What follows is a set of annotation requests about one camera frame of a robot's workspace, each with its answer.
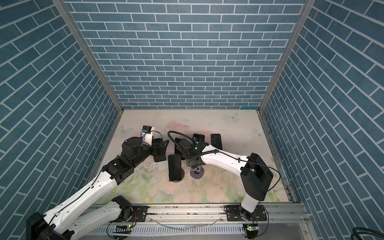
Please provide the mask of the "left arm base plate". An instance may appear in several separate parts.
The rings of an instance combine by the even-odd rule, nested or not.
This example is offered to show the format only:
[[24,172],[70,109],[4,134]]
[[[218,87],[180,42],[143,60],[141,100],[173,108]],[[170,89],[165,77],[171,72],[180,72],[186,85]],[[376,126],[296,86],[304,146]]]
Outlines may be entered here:
[[128,222],[131,222],[132,224],[145,222],[148,213],[148,208],[148,206],[144,205],[132,206]]

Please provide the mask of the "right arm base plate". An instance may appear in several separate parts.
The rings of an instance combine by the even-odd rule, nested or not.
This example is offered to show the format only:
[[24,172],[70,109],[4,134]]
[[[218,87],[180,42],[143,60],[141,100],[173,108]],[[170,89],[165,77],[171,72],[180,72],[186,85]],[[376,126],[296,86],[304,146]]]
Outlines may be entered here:
[[258,205],[252,213],[247,212],[241,205],[226,205],[224,212],[228,222],[236,221],[266,221],[268,219],[264,206]]

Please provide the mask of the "purple case phone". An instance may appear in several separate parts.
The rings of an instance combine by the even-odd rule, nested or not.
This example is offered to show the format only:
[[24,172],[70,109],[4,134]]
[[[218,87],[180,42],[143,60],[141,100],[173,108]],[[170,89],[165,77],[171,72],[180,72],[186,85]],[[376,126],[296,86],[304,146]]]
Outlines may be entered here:
[[216,149],[223,149],[222,138],[220,134],[211,134],[211,145]]

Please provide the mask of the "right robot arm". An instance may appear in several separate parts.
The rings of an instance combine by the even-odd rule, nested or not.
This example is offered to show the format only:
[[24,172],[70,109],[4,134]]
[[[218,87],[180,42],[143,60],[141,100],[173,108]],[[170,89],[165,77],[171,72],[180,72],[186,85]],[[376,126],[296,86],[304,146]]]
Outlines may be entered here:
[[186,139],[177,141],[176,148],[194,168],[214,165],[240,177],[245,190],[240,211],[244,214],[252,214],[259,203],[265,200],[274,175],[259,155],[236,155],[204,141],[190,142]]

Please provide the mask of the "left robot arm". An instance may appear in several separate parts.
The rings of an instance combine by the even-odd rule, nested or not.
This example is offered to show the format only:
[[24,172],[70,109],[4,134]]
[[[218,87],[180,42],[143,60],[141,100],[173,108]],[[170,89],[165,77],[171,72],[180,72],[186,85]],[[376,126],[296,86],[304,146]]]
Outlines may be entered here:
[[131,137],[122,144],[122,153],[104,165],[98,175],[67,200],[47,211],[32,214],[26,223],[28,240],[78,240],[108,222],[134,223],[137,215],[123,196],[84,214],[99,198],[121,184],[148,157],[165,160],[168,140]]

